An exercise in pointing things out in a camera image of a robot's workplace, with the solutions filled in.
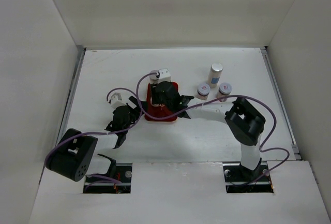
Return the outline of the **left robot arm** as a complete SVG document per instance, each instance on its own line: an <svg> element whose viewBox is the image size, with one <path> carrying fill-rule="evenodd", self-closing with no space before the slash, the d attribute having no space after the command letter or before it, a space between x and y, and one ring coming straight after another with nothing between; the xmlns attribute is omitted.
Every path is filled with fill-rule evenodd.
<svg viewBox="0 0 331 224"><path fill-rule="evenodd" d="M139 105L135 97L131 96L129 100L135 108L123 103L119 93L111 96L109 104L114 109L113 119L105 128L105 132L82 133L73 128L68 129L58 145L46 156L45 167L74 182L80 181L86 175L92 160L98 142L97 136L108 136L112 148L119 148L126 140L128 130L140 118L141 109L147 109L145 101Z"/></svg>

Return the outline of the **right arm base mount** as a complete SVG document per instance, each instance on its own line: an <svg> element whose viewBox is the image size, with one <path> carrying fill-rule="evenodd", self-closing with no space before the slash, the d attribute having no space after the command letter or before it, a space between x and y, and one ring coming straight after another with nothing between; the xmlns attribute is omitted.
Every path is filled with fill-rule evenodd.
<svg viewBox="0 0 331 224"><path fill-rule="evenodd" d="M272 180L267 164L250 171L241 165L223 166L225 189L227 193L273 193Z"/></svg>

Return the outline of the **tall bottle grey cap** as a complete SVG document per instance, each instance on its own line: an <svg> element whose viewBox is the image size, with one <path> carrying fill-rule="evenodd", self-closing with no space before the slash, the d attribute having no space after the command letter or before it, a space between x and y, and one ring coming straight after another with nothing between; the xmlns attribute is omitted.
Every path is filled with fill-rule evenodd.
<svg viewBox="0 0 331 224"><path fill-rule="evenodd" d="M151 85L158 84L159 83L159 70L152 70L149 75L149 81Z"/></svg>

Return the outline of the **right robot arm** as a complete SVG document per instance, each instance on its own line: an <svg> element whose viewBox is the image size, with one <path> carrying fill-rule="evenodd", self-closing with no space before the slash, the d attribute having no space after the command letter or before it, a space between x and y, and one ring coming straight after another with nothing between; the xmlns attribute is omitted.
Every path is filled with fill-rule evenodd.
<svg viewBox="0 0 331 224"><path fill-rule="evenodd" d="M239 176L242 181L252 181L258 177L261 165L260 135L264 130L265 117L248 100L238 97L230 107L220 101L207 104L199 98L180 95L170 82L161 82L151 85L151 103L164 105L179 118L227 124L240 143Z"/></svg>

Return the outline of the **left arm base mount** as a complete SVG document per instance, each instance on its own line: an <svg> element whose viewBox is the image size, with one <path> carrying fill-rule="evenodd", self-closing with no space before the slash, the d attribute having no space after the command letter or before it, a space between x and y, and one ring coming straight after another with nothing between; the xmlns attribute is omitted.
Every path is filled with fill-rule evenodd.
<svg viewBox="0 0 331 224"><path fill-rule="evenodd" d="M117 163L115 159L99 153L91 162L83 193L131 193L132 169L131 163Z"/></svg>

